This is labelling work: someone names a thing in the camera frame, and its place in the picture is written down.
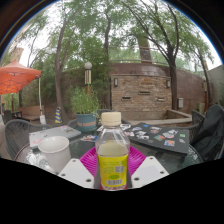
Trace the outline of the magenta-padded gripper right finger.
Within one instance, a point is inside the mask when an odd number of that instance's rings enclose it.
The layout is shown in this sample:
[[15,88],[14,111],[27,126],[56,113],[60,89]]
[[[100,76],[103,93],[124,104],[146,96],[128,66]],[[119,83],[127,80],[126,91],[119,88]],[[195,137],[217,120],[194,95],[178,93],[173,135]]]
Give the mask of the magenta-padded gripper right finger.
[[168,175],[166,169],[154,156],[146,157],[131,147],[128,157],[128,171],[131,188],[140,188]]

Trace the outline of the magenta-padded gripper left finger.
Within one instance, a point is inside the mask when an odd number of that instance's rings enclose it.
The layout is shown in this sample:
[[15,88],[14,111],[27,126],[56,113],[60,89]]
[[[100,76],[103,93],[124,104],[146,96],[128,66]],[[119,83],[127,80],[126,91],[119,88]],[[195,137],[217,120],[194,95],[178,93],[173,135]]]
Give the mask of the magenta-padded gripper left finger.
[[84,188],[94,188],[97,173],[97,155],[91,148],[79,159],[72,158],[59,173],[59,177]]

